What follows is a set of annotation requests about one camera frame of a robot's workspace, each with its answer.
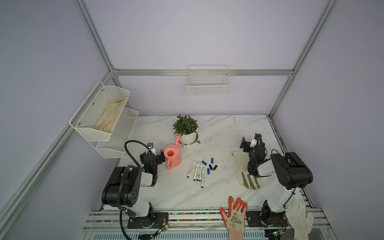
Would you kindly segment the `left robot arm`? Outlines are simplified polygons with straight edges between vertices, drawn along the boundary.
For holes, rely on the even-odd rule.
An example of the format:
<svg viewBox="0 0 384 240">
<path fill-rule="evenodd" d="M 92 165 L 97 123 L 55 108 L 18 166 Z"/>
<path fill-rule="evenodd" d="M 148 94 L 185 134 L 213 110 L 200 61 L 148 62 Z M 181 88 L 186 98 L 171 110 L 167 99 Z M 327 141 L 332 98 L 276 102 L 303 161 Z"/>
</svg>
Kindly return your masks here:
<svg viewBox="0 0 384 240">
<path fill-rule="evenodd" d="M 140 187 L 153 187 L 158 180 L 158 165 L 164 163 L 164 152 L 159 155 L 142 153 L 143 167 L 116 167 L 103 192 L 102 203 L 116 207 L 133 218 L 153 218 L 151 203 L 139 197 Z"/>
</svg>

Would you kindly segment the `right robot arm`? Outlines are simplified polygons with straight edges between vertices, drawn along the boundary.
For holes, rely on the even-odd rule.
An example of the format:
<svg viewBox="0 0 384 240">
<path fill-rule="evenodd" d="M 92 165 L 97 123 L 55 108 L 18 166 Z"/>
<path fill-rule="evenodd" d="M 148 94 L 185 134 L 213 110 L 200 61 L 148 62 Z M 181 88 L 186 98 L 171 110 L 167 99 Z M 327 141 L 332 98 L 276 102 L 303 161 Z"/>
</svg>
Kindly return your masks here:
<svg viewBox="0 0 384 240">
<path fill-rule="evenodd" d="M 268 150 L 261 134 L 255 134 L 248 142 L 242 138 L 242 152 L 234 152 L 234 160 L 240 185 L 246 189 L 257 190 L 263 187 L 262 178 L 276 175 L 279 183 L 272 196 L 264 201 L 260 211 L 248 211 L 246 218 L 250 227 L 282 226 L 286 222 L 284 214 L 288 202 L 313 181 L 313 174 L 300 157 L 289 152 L 280 154 L 277 150 Z"/>
</svg>

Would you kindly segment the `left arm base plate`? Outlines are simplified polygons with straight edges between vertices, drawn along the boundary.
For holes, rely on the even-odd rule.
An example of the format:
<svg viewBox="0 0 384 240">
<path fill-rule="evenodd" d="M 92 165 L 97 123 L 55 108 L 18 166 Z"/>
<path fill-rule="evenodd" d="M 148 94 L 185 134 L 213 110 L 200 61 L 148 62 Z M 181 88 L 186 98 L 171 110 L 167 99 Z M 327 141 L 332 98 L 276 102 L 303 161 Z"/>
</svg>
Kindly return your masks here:
<svg viewBox="0 0 384 240">
<path fill-rule="evenodd" d="M 160 229 L 169 221 L 169 213 L 154 212 L 146 217 L 129 218 L 127 229 Z"/>
</svg>

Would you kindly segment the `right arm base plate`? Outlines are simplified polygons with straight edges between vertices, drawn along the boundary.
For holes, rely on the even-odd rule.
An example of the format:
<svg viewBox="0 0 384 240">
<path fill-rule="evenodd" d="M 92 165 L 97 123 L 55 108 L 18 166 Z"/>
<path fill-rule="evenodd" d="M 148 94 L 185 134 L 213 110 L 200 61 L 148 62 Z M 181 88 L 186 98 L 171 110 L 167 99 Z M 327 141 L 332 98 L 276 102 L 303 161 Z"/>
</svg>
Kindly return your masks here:
<svg viewBox="0 0 384 240">
<path fill-rule="evenodd" d="M 246 220 L 249 227 L 286 227 L 288 222 L 285 216 L 285 212 L 273 213 L 262 211 L 247 211 Z"/>
</svg>

